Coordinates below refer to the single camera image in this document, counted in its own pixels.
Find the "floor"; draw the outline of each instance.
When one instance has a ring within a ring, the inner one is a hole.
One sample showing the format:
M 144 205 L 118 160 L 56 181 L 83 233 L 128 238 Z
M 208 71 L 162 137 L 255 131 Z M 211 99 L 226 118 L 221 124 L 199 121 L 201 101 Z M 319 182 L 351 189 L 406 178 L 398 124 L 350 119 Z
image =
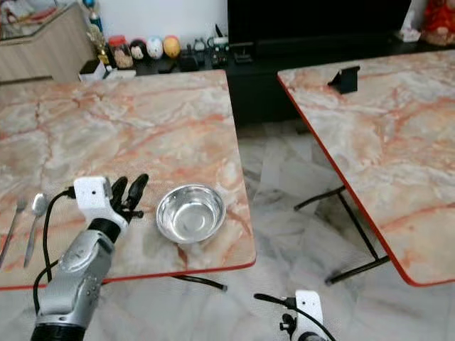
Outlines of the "floor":
M 331 287 L 323 283 L 333 271 L 370 256 L 337 199 L 292 210 L 341 185 L 300 122 L 250 126 L 237 134 L 256 265 L 207 276 L 227 284 L 227 293 L 173 278 L 110 283 L 85 340 L 288 340 L 279 331 L 285 310 L 252 295 L 290 296 L 296 289 L 318 291 L 324 324 L 338 341 L 455 340 L 455 285 L 413 288 L 392 264 Z M 2 340 L 28 340 L 33 321 L 30 291 L 0 293 Z

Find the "cable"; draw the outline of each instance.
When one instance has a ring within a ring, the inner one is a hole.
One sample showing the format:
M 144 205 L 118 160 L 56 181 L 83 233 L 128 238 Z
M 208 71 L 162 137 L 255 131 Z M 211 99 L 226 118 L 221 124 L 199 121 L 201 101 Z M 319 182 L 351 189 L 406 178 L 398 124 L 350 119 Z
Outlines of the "cable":
M 49 268 L 44 268 L 42 272 L 40 272 L 36 279 L 35 282 L 33 283 L 33 304 L 35 306 L 35 313 L 38 314 L 38 311 L 40 310 L 40 303 L 38 302 L 38 285 L 40 283 L 40 280 L 43 278 L 44 274 L 48 271 L 51 270 L 55 265 L 58 264 L 58 261 L 54 261 L 52 264 L 50 264 Z
M 220 289 L 221 291 L 228 291 L 228 286 L 215 282 L 215 281 L 211 281 L 210 279 L 194 277 L 194 276 L 172 276 L 172 277 L 174 277 L 176 279 L 181 279 L 182 281 L 205 284 L 207 286 L 212 286 L 213 288 Z
M 271 302 L 271 303 L 276 303 L 276 304 L 280 304 L 280 305 L 284 305 L 286 308 L 290 309 L 290 310 L 293 310 L 299 314 L 302 314 L 303 316 L 305 316 L 306 318 L 308 318 L 312 323 L 314 323 L 315 325 L 317 325 L 318 327 L 320 327 L 320 329 L 327 335 L 327 337 L 331 340 L 331 341 L 336 341 L 336 338 L 334 338 L 332 336 L 332 334 L 327 330 L 326 327 L 324 327 L 322 324 L 320 324 L 320 322 L 315 319 L 313 316 L 305 313 L 304 311 L 298 309 L 296 306 L 295 306 L 295 299 L 294 300 L 289 300 L 289 299 L 286 299 L 286 300 L 280 300 L 278 298 L 275 298 L 273 296 L 269 296 L 269 295 L 265 295 L 263 293 L 256 293 L 254 294 L 254 298 L 256 298 L 257 300 L 261 300 L 261 301 L 267 301 L 267 302 Z
M 44 264 L 45 264 L 45 272 L 48 276 L 48 282 L 52 280 L 52 271 L 50 270 L 50 260 L 49 260 L 49 251 L 48 251 L 48 228 L 49 228 L 49 219 L 50 219 L 50 212 L 52 211 L 52 207 L 54 206 L 55 202 L 58 200 L 59 197 L 67 195 L 72 199 L 76 198 L 74 187 L 70 187 L 67 190 L 64 190 L 61 193 L 58 193 L 52 200 L 49 202 L 48 210 L 45 213 L 45 220 L 44 220 L 44 228 L 43 228 L 43 253 L 44 253 Z

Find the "marble tabletop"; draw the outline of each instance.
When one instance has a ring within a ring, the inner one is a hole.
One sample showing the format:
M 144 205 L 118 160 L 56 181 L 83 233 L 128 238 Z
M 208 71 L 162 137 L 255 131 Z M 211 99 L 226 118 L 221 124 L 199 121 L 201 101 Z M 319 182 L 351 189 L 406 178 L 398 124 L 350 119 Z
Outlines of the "marble tabletop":
M 356 65 L 357 92 L 327 86 Z M 455 281 L 455 51 L 278 76 L 403 279 Z
M 0 288 L 30 286 L 44 267 L 42 231 L 23 269 L 37 192 L 50 196 L 76 177 L 111 182 L 141 173 L 150 180 L 127 235 L 116 243 L 110 279 L 241 269 L 255 262 L 255 242 L 223 71 L 137 77 L 127 81 L 0 87 L 0 233 L 4 243 L 18 197 L 28 198 L 4 265 Z M 171 189 L 187 183 L 215 188 L 226 219 L 210 239 L 178 245 L 156 228 L 155 210 Z M 39 220 L 43 226 L 44 219 Z M 50 219 L 50 260 L 86 223 L 75 201 L 62 198 Z

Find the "fork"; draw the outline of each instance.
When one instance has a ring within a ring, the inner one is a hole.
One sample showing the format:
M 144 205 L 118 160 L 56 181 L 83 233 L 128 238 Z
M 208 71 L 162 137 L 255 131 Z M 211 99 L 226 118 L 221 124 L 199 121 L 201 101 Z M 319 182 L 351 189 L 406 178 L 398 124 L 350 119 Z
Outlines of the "fork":
M 26 209 L 27 206 L 27 201 L 24 197 L 20 197 L 17 200 L 17 206 L 16 206 L 16 212 L 14 213 L 13 221 L 11 222 L 11 227 L 9 228 L 8 235 L 6 236 L 6 241 L 5 244 L 3 245 L 3 249 L 1 250 L 0 254 L 0 268 L 1 265 L 3 264 L 3 260 L 5 259 L 6 252 L 8 251 L 9 248 L 9 243 L 11 241 L 11 238 L 13 238 L 13 233 L 14 233 L 14 227 L 16 225 L 16 218 L 19 214 L 22 213 Z

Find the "stainless steel bowl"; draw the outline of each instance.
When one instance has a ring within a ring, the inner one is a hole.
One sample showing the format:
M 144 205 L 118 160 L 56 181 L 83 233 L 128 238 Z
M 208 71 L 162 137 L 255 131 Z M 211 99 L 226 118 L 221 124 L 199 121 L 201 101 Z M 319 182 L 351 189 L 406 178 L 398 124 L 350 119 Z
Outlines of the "stainless steel bowl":
M 185 185 L 167 193 L 156 209 L 160 232 L 179 244 L 212 236 L 225 219 L 223 200 L 205 185 Z

